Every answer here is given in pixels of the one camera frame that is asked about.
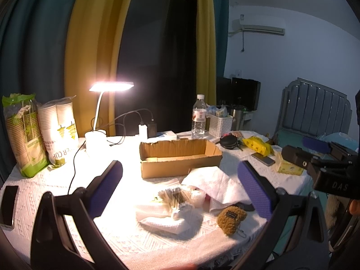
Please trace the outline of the brown plush pouch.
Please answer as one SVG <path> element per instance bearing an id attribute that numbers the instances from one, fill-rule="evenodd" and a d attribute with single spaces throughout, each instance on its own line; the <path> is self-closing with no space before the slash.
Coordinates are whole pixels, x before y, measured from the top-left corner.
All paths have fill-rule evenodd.
<path id="1" fill-rule="evenodd" d="M 225 235 L 231 236 L 238 230 L 240 223 L 247 217 L 247 212 L 237 206 L 223 209 L 217 216 L 217 224 Z"/>

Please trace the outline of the cotton swab bag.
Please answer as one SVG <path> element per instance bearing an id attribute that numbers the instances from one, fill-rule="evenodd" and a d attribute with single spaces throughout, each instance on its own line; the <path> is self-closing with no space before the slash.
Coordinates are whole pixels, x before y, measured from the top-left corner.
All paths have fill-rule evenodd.
<path id="1" fill-rule="evenodd" d="M 194 206 L 186 192 L 180 187 L 167 188 L 159 191 L 155 200 L 159 201 L 168 214 L 174 219 L 188 219 Z"/>

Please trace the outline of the clear bubble wrap bag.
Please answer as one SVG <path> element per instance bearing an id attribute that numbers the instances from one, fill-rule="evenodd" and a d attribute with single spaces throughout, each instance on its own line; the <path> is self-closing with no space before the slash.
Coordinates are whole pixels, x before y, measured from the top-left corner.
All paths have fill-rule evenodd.
<path id="1" fill-rule="evenodd" d="M 184 191 L 189 198 L 189 203 L 195 208 L 201 208 L 203 206 L 206 199 L 206 193 L 203 190 L 193 186 L 185 186 Z"/>

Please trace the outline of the dark smartphone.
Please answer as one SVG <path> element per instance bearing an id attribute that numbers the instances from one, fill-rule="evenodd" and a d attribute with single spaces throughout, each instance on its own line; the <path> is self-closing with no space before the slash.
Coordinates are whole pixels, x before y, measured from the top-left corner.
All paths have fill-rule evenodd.
<path id="1" fill-rule="evenodd" d="M 272 166 L 273 164 L 275 164 L 275 161 L 274 159 L 268 157 L 268 156 L 263 156 L 262 154 L 260 153 L 253 153 L 251 154 L 251 156 L 253 158 L 255 158 L 256 160 L 258 160 L 259 162 L 261 162 L 262 164 L 266 165 L 267 167 L 270 167 Z"/>

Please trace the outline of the yellow plastic bag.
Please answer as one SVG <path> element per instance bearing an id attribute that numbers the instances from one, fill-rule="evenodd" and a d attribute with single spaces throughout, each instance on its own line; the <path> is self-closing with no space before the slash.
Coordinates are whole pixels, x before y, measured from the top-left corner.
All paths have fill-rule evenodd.
<path id="1" fill-rule="evenodd" d="M 264 142 L 259 137 L 252 136 L 249 138 L 244 138 L 242 141 L 246 147 L 252 149 L 256 153 L 261 154 L 264 157 L 267 157 L 270 154 L 274 154 L 272 146 Z"/>

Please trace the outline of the steel tumbler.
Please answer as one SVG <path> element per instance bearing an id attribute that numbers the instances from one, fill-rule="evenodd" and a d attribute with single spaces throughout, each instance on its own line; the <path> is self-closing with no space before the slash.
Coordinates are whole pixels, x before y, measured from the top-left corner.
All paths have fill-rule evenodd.
<path id="1" fill-rule="evenodd" d="M 243 113 L 244 111 L 242 109 L 233 108 L 230 110 L 230 115 L 232 116 L 232 131 L 239 131 L 242 127 Z"/>

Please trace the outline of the black monitor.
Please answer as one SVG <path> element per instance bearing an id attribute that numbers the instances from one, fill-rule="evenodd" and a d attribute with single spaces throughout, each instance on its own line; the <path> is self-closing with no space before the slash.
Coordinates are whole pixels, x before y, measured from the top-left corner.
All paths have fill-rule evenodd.
<path id="1" fill-rule="evenodd" d="M 260 90 L 261 83 L 253 79 L 217 77 L 217 105 L 242 108 L 248 112 L 255 111 L 259 103 Z"/>

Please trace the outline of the white perforated plastic basket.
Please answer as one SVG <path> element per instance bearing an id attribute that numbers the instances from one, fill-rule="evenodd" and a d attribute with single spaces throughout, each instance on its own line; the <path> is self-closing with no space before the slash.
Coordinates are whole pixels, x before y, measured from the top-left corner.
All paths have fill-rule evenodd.
<path id="1" fill-rule="evenodd" d="M 215 115 L 208 115 L 210 119 L 209 123 L 209 134 L 215 138 L 222 137 L 224 134 L 230 133 L 233 117 L 227 116 L 224 118 L 215 116 Z"/>

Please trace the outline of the white tissue sheet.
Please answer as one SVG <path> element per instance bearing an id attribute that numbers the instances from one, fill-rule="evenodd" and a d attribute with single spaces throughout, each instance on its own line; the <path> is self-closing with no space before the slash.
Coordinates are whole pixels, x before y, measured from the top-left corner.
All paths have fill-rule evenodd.
<path id="1" fill-rule="evenodd" d="M 195 229 L 203 221 L 201 212 L 188 203 L 180 208 L 172 208 L 163 202 L 148 202 L 136 207 L 135 216 L 149 230 L 161 230 L 175 235 Z"/>

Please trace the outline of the yellow curtain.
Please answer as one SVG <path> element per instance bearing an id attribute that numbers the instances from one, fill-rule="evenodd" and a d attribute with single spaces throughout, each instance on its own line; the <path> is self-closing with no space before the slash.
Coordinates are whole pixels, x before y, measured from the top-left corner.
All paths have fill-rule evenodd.
<path id="1" fill-rule="evenodd" d="M 74 96 L 79 136 L 91 129 L 95 82 L 115 81 L 124 23 L 131 0 L 75 0 L 65 47 L 65 95 Z"/>
<path id="2" fill-rule="evenodd" d="M 216 41 L 214 0 L 197 0 L 196 92 L 216 104 Z"/>

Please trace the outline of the white air conditioner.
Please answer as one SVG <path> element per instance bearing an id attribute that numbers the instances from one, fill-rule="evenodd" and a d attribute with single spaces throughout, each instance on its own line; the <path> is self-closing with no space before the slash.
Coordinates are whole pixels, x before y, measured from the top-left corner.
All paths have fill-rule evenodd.
<path id="1" fill-rule="evenodd" d="M 268 15 L 241 14 L 239 18 L 232 21 L 231 27 L 232 31 L 229 35 L 239 32 L 256 32 L 284 36 L 286 32 L 286 23 L 283 18 Z"/>

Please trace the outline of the white paper cup pack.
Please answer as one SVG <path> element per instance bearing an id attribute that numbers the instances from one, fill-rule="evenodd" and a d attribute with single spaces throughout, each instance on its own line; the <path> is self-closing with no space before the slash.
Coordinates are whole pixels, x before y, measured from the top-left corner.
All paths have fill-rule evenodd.
<path id="1" fill-rule="evenodd" d="M 41 136 L 54 167 L 68 162 L 78 144 L 73 99 L 70 96 L 37 105 Z"/>

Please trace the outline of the brown cardboard box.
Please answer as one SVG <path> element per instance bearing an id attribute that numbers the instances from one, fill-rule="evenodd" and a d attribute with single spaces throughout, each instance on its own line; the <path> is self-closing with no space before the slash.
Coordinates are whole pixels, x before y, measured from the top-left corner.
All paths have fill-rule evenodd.
<path id="1" fill-rule="evenodd" d="M 217 167 L 223 158 L 206 139 L 179 139 L 139 145 L 143 179 L 186 176 L 195 168 Z"/>

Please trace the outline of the black power adapter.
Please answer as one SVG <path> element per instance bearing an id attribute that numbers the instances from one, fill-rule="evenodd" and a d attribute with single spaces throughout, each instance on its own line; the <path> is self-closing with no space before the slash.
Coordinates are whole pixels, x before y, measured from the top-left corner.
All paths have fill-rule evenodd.
<path id="1" fill-rule="evenodd" d="M 158 129 L 157 124 L 152 122 L 147 125 L 148 128 L 148 138 L 154 138 L 157 136 Z"/>

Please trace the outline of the yellow curtain left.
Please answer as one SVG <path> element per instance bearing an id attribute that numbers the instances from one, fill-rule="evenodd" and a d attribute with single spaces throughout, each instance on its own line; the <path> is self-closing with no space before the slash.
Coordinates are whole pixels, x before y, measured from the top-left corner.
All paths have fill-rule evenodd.
<path id="1" fill-rule="evenodd" d="M 74 96 L 79 136 L 91 129 L 95 82 L 115 81 L 124 23 L 131 0 L 75 0 L 65 47 L 65 95 Z"/>

